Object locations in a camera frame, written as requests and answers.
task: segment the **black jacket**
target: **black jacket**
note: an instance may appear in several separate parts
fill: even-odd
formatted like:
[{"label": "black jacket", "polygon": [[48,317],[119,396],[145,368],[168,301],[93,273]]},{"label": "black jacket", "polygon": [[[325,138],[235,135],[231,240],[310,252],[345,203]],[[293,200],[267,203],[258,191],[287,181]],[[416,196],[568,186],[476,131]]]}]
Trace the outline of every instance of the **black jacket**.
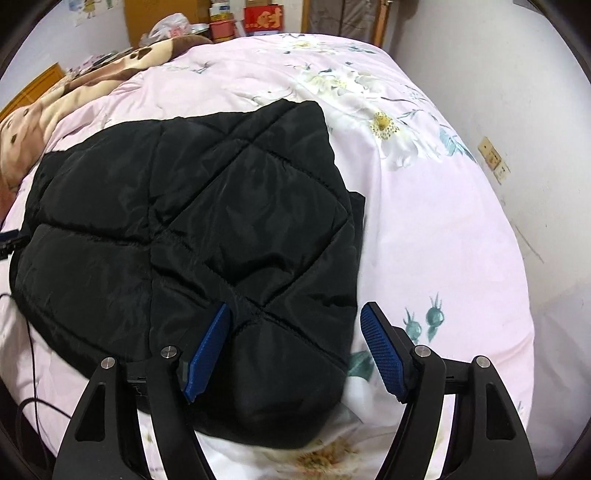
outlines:
[{"label": "black jacket", "polygon": [[12,292],[87,377],[106,356],[158,354],[226,302],[232,331],[188,406],[194,427],[300,447],[342,394],[362,215],[316,103],[120,124],[41,161]]}]

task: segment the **white wall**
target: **white wall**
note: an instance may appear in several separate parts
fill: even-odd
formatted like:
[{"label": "white wall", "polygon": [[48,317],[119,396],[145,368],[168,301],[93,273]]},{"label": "white wall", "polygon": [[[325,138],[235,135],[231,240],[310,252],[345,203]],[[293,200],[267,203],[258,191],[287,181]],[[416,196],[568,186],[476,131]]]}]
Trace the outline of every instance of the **white wall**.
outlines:
[{"label": "white wall", "polygon": [[481,164],[487,136],[511,169],[499,185],[483,166],[524,257],[536,326],[528,434],[552,473],[591,415],[591,84],[552,25],[512,0],[402,0],[387,41]]},{"label": "white wall", "polygon": [[[245,0],[229,0],[230,8],[237,20],[244,20]],[[297,33],[301,31],[302,0],[275,0],[274,4],[283,5],[284,31]]]},{"label": "white wall", "polygon": [[67,1],[62,1],[34,28],[0,79],[0,109],[56,62],[68,70],[92,55],[129,46],[122,8],[109,10],[76,27]]}]

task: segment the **white plastic bag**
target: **white plastic bag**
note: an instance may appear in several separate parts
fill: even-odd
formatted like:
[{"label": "white plastic bag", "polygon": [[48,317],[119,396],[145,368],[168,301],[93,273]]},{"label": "white plastic bag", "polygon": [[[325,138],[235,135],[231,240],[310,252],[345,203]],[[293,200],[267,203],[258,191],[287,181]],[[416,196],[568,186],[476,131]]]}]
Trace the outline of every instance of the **white plastic bag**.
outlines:
[{"label": "white plastic bag", "polygon": [[183,14],[172,14],[155,24],[149,34],[142,35],[139,46],[147,47],[160,40],[189,35],[192,30],[193,27],[187,17]]}]

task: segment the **silver bolt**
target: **silver bolt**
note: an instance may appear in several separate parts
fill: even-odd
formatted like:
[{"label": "silver bolt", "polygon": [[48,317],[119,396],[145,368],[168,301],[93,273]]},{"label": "silver bolt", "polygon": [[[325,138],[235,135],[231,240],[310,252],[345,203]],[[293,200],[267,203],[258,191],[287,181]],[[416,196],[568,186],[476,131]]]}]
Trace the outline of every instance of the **silver bolt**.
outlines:
[{"label": "silver bolt", "polygon": [[418,356],[422,356],[423,358],[426,357],[426,356],[431,355],[431,349],[428,346],[425,346],[425,345],[417,345],[414,348],[414,352]]},{"label": "silver bolt", "polygon": [[479,356],[476,358],[476,363],[482,368],[489,368],[491,365],[491,361],[485,356]]},{"label": "silver bolt", "polygon": [[101,367],[105,370],[108,370],[115,364],[115,359],[112,356],[108,356],[107,358],[103,358],[103,361],[100,363]]},{"label": "silver bolt", "polygon": [[177,354],[177,348],[175,346],[165,346],[160,350],[160,355],[164,358],[172,358]]}]

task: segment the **wall socket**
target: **wall socket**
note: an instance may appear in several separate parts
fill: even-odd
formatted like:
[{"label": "wall socket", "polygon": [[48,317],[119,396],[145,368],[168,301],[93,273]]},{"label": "wall socket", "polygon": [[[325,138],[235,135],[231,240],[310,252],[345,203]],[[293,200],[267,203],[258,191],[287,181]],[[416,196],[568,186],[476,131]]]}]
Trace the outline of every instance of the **wall socket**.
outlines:
[{"label": "wall socket", "polygon": [[511,170],[488,138],[482,139],[482,142],[478,145],[478,151],[484,157],[486,164],[492,170],[499,184],[503,183]]}]

